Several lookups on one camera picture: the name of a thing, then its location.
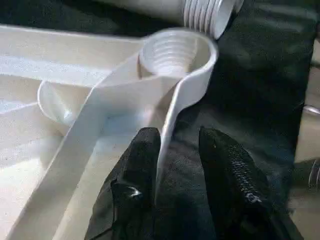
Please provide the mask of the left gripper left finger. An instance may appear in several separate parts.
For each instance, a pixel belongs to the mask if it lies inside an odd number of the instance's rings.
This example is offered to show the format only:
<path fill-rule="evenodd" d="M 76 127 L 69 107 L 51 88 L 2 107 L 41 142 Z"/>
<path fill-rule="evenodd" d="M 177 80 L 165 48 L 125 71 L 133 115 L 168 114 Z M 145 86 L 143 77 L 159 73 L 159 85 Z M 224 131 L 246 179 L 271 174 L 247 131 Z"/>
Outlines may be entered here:
<path fill-rule="evenodd" d="M 105 179 L 92 208 L 86 240 L 152 240 L 161 137 L 141 128 Z"/>

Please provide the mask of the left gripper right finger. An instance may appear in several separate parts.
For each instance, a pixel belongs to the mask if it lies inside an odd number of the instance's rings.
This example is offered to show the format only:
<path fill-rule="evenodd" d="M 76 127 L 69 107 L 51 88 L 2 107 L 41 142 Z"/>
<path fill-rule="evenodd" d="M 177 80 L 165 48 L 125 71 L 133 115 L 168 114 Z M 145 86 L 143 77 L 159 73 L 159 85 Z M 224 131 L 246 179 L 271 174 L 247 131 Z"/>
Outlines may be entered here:
<path fill-rule="evenodd" d="M 275 204 L 266 175 L 227 134 L 201 127 L 198 150 L 218 240 L 296 240 L 298 229 Z"/>

